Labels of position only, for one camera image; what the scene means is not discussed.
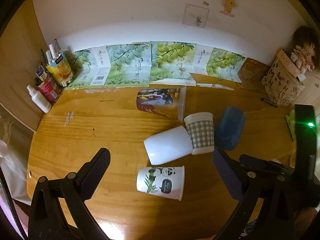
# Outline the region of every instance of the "doll face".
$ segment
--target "doll face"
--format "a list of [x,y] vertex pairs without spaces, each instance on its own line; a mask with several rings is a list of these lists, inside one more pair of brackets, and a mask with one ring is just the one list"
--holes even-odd
[[311,45],[307,43],[304,44],[304,49],[310,53],[311,57],[315,55],[315,48],[316,46],[314,44],[311,44]]

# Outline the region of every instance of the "paper cup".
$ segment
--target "paper cup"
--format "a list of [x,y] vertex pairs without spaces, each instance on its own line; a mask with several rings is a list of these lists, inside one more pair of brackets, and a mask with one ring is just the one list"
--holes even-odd
[[192,153],[192,142],[183,126],[179,126],[144,140],[152,165],[161,165]]
[[182,198],[184,166],[143,167],[137,176],[137,190],[151,195],[171,199]]
[[184,122],[192,142],[192,154],[213,152],[213,114],[208,112],[191,114],[184,119]]

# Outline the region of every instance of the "black cable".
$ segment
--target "black cable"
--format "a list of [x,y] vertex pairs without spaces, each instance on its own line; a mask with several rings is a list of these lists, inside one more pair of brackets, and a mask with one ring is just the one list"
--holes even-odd
[[9,209],[10,209],[10,212],[11,212],[12,217],[14,219],[14,222],[16,223],[22,238],[24,240],[27,240],[28,239],[27,234],[26,234],[26,232],[24,231],[24,229],[23,229],[23,227],[21,225],[21,222],[20,222],[20,219],[18,217],[16,208],[14,207],[13,200],[12,200],[12,197],[11,197],[11,194],[10,194],[10,191],[9,191],[9,187],[7,185],[7,182],[5,180],[5,177],[4,177],[4,174],[2,172],[1,167],[0,167],[0,185],[2,186],[2,188],[4,190],[4,195],[5,195],[5,198],[7,200],[7,204],[9,206]]

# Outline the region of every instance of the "wooden desk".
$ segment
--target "wooden desk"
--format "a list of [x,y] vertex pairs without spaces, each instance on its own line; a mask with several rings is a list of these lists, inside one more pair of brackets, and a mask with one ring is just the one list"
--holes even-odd
[[[235,90],[188,87],[185,116],[196,112],[214,114],[215,125],[227,106],[246,114],[236,149],[238,159],[248,154],[262,159],[278,158],[287,164],[295,143],[285,120],[287,107],[274,108],[260,99],[262,94],[239,89],[233,82],[201,77],[202,83],[220,83]],[[148,195],[136,190],[140,167],[150,165],[143,140],[177,127],[178,120],[136,109],[139,88],[69,90],[63,92],[52,110],[42,117],[33,136],[27,179],[33,195],[40,176],[64,178],[78,169],[101,147],[111,152],[111,164],[86,205],[110,238],[115,240],[195,240],[217,233],[235,208],[212,155],[188,155],[164,166],[185,166],[182,201]],[[69,112],[73,119],[66,124]],[[70,214],[65,211],[69,223]]]

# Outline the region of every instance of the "white curtain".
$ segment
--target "white curtain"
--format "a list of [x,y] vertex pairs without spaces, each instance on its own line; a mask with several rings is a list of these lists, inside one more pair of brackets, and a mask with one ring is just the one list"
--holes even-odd
[[0,166],[13,199],[31,205],[27,165],[33,132],[0,106]]

